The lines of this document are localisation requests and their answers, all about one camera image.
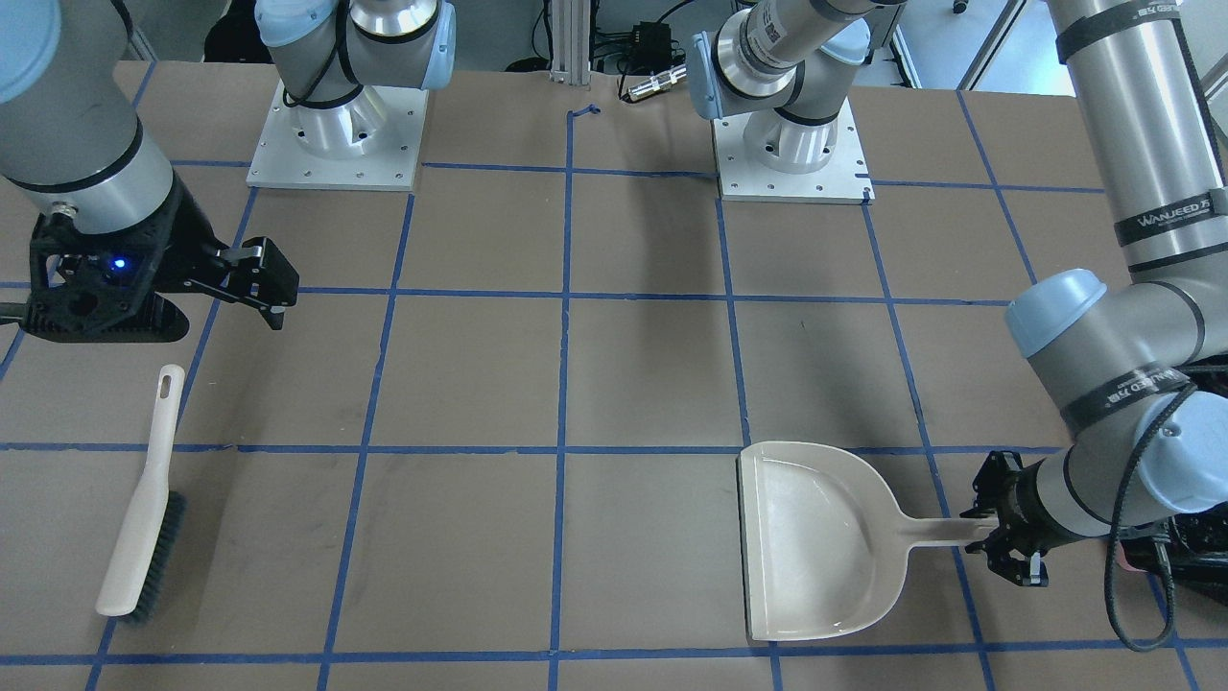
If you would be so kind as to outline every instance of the black bristles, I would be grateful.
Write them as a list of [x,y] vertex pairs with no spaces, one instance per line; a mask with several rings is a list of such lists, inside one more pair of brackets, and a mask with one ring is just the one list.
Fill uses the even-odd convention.
[[183,525],[183,513],[187,508],[188,501],[183,495],[171,492],[166,500],[166,513],[162,514],[162,528],[157,534],[157,544],[154,546],[154,557],[150,558],[150,569],[145,573],[145,584],[141,585],[141,596],[136,600],[136,609],[118,617],[119,621],[144,623],[154,614],[158,592],[162,590],[162,577],[171,561],[171,550],[174,547],[174,539],[179,535],[179,527]]

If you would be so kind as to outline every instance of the dustpan handle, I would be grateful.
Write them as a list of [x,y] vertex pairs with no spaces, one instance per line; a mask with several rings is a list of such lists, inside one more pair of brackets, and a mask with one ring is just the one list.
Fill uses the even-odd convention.
[[995,528],[997,519],[909,518],[901,534],[914,547],[963,547],[984,540]]

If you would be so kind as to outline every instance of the white mounting plate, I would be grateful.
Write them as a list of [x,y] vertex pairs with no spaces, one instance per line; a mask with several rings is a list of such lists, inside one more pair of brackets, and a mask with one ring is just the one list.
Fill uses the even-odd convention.
[[281,82],[264,120],[264,131],[247,171],[251,187],[278,189],[373,189],[410,191],[418,169],[418,151],[426,122],[426,92],[420,88],[375,86],[388,106],[388,126],[397,128],[387,151],[357,158],[322,158],[298,144],[290,108],[281,104]]
[[721,196],[809,204],[861,204],[866,194],[874,199],[874,185],[869,183],[869,168],[847,99],[836,115],[836,146],[831,150],[831,160],[813,173],[780,172],[750,156],[742,137],[749,119],[750,113],[712,120]]

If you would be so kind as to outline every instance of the white dustpan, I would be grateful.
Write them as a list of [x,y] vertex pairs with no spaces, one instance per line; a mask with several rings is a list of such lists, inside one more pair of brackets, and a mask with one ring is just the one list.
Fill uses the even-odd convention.
[[962,546],[996,520],[905,515],[883,477],[833,447],[764,442],[738,458],[747,620],[755,641],[813,641],[883,619],[912,547]]

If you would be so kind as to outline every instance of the brush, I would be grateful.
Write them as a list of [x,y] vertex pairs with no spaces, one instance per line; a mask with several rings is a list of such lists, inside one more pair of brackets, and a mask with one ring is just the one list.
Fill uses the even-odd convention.
[[179,366],[158,373],[154,421],[150,426],[145,470],[128,503],[111,566],[95,609],[98,614],[141,623],[157,601],[171,549],[183,523],[187,502],[169,491],[171,449],[187,376]]

